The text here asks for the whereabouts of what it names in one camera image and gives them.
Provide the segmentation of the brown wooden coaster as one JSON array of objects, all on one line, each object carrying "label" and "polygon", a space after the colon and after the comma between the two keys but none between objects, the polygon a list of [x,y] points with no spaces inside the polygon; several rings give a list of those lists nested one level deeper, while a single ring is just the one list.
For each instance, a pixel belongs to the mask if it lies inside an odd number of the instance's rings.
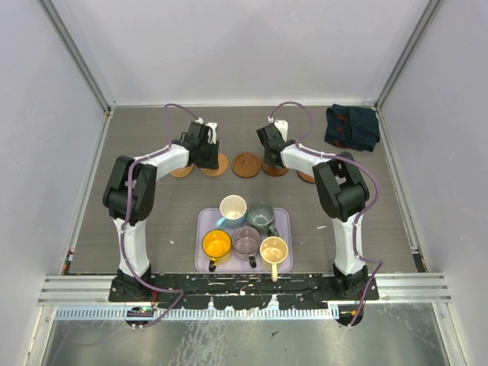
[{"label": "brown wooden coaster", "polygon": [[266,175],[269,175],[271,177],[280,177],[285,175],[289,169],[283,168],[280,166],[273,166],[273,165],[267,165],[265,163],[262,163],[262,170]]},{"label": "brown wooden coaster", "polygon": [[261,171],[261,160],[252,152],[241,152],[233,158],[232,170],[240,178],[253,178]]}]

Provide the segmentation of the woven rattan coaster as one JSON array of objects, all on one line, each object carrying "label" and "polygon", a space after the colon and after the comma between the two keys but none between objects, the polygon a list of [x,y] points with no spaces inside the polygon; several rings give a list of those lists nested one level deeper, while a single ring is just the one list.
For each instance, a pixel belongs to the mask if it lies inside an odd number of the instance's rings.
[{"label": "woven rattan coaster", "polygon": [[222,154],[221,152],[218,153],[218,167],[216,169],[201,169],[201,171],[210,177],[217,177],[222,175],[228,168],[228,159],[227,157]]},{"label": "woven rattan coaster", "polygon": [[308,174],[305,174],[301,171],[297,171],[297,175],[299,176],[299,178],[306,182],[306,183],[309,183],[309,184],[314,184],[316,181],[315,181],[315,178],[311,175],[308,175]]},{"label": "woven rattan coaster", "polygon": [[184,178],[189,176],[194,170],[194,165],[186,166],[181,169],[176,169],[170,172],[170,175],[174,178]]}]

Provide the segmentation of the grey green mug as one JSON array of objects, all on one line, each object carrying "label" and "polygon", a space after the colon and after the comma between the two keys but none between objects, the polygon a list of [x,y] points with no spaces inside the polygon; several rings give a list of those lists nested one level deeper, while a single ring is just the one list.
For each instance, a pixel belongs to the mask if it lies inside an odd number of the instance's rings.
[{"label": "grey green mug", "polygon": [[256,202],[248,209],[246,224],[256,229],[261,235],[280,236],[275,226],[273,207],[266,202]]}]

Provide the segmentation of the cream mug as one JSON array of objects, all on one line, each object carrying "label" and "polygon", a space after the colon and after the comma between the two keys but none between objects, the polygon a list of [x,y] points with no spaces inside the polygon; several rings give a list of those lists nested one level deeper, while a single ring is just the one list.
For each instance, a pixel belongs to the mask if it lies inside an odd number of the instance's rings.
[{"label": "cream mug", "polygon": [[278,236],[269,236],[264,239],[259,249],[262,267],[271,273],[271,280],[278,281],[278,269],[288,257],[287,243]]}]

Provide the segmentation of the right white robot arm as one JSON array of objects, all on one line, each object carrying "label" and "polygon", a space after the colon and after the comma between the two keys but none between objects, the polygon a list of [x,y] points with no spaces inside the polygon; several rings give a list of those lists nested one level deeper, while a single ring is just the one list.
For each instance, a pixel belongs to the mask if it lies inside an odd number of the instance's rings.
[{"label": "right white robot arm", "polygon": [[335,235],[334,289],[343,300],[352,300],[368,278],[362,258],[361,212],[370,198],[368,187],[351,154],[328,154],[284,140],[274,125],[256,130],[264,147],[265,163],[293,169],[315,180],[320,205],[332,219]]}]

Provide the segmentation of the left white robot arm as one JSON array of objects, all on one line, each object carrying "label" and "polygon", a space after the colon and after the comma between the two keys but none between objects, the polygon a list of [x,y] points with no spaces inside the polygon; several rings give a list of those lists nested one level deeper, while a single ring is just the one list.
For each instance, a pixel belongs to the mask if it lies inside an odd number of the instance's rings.
[{"label": "left white robot arm", "polygon": [[161,149],[115,160],[102,202],[117,229],[118,273],[127,283],[126,294],[134,301],[146,301],[153,292],[146,252],[146,220],[153,210],[158,180],[191,165],[217,169],[218,153],[217,124],[197,119],[179,139]]}]

